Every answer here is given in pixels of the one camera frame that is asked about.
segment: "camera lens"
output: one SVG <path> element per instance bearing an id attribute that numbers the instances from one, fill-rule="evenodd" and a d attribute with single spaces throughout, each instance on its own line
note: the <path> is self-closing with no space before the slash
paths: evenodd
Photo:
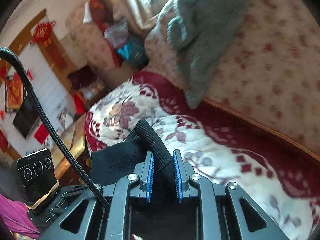
<path id="1" fill-rule="evenodd" d="M 44 160 L 44 166 L 47 168 L 47 169 L 50 169 L 51 167 L 51 160 L 49 158 L 46 158 Z"/>
<path id="2" fill-rule="evenodd" d="M 41 161 L 37 161 L 35 162 L 35 164 L 33 164 L 33 171 L 37 176 L 40 176 L 43 173 L 43 166 Z"/>
<path id="3" fill-rule="evenodd" d="M 29 168 L 25 168 L 23 175 L 26 181 L 30 181 L 32 179 L 32 171 Z"/>

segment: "pink cloth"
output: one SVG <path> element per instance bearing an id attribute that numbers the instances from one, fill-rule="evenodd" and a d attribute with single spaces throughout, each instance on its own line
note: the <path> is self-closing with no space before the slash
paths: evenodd
<path id="1" fill-rule="evenodd" d="M 27 216 L 27 211 L 23 203 L 6 199 L 0 194 L 0 215 L 7 228 L 23 236 L 38 238 L 40 233 Z"/>

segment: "floral blanket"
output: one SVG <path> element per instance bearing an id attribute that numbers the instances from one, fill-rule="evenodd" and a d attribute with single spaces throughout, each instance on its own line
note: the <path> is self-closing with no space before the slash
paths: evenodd
<path id="1" fill-rule="evenodd" d="M 318 161 L 210 103 L 190 110 L 183 91 L 155 73 L 138 73 L 90 109 L 90 150 L 123 141 L 141 118 L 196 172 L 214 183 L 239 183 L 291 240 L 307 239 L 319 223 Z"/>
<path id="2" fill-rule="evenodd" d="M 167 3 L 148 34 L 147 71 L 188 88 L 167 44 Z M 221 56 L 207 98 L 256 120 L 320 156 L 320 27 L 301 0 L 251 0 Z"/>

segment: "red decoration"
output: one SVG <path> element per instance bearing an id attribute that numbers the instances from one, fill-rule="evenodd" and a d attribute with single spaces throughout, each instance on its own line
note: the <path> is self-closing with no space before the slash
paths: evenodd
<path id="1" fill-rule="evenodd" d="M 36 131 L 34 138 L 40 143 L 43 144 L 45 139 L 48 137 L 49 132 L 44 126 L 44 124 L 41 124 L 38 130 Z"/>
<path id="2" fill-rule="evenodd" d="M 0 129 L 0 148 L 2 151 L 6 152 L 10 144 L 8 143 L 7 137 L 4 132 Z"/>
<path id="3" fill-rule="evenodd" d="M 61 53 L 59 52 L 57 46 L 52 42 L 51 38 L 49 37 L 52 31 L 52 27 L 55 24 L 56 24 L 55 21 L 39 23 L 35 29 L 35 32 L 32 35 L 31 44 L 35 42 L 43 43 L 44 47 L 46 48 L 47 52 L 51 56 L 55 65 L 61 70 L 63 70 L 67 66 L 67 63 L 65 62 Z"/>
<path id="4" fill-rule="evenodd" d="M 33 81 L 33 76 L 31 75 L 29 69 L 27 70 L 27 75 L 28 75 L 28 78 L 29 78 L 31 81 Z"/>
<path id="5" fill-rule="evenodd" d="M 5 80 L 5 111 L 16 112 L 24 100 L 24 88 L 21 80 L 18 78 Z"/>
<path id="6" fill-rule="evenodd" d="M 56 21 L 39 23 L 32 35 L 31 43 L 36 43 L 39 41 L 45 41 L 52 30 L 52 27 L 56 24 Z"/>
<path id="7" fill-rule="evenodd" d="M 0 78 L 5 79 L 7 77 L 7 67 L 0 68 Z"/>
<path id="8" fill-rule="evenodd" d="M 15 73 L 13 74 L 13 80 L 14 80 L 14 81 L 20 80 L 20 77 L 19 77 L 19 75 L 18 75 L 17 72 L 15 72 Z"/>
<path id="9" fill-rule="evenodd" d="M 78 95 L 73 95 L 73 100 L 75 101 L 76 110 L 78 115 L 82 115 L 85 113 L 84 103 Z"/>

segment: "gray towel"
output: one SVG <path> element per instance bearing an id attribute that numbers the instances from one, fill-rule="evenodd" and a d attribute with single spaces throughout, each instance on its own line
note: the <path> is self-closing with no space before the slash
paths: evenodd
<path id="1" fill-rule="evenodd" d="M 189 83 L 191 109 L 205 96 L 218 60 L 242 23 L 249 0 L 175 0 L 167 41 L 178 52 L 178 70 Z"/>

